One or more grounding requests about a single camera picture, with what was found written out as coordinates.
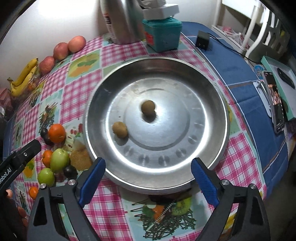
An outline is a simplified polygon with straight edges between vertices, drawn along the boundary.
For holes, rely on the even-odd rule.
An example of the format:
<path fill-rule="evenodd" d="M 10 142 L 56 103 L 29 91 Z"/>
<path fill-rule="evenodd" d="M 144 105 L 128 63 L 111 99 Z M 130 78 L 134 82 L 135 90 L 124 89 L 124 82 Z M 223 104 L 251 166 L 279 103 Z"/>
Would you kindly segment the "person's hand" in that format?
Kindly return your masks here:
<path fill-rule="evenodd" d="M 15 200 L 13 199 L 13 192 L 11 189 L 7 189 L 6 190 L 7 192 L 7 198 L 12 202 L 13 204 L 13 210 L 14 211 L 18 211 L 18 216 L 21 218 L 21 221 L 22 221 L 22 224 L 25 228 L 28 227 L 28 224 L 29 224 L 29 221 L 27 219 L 27 213 L 26 211 L 20 207 L 20 206 L 17 206 L 16 203 L 15 203 Z"/>

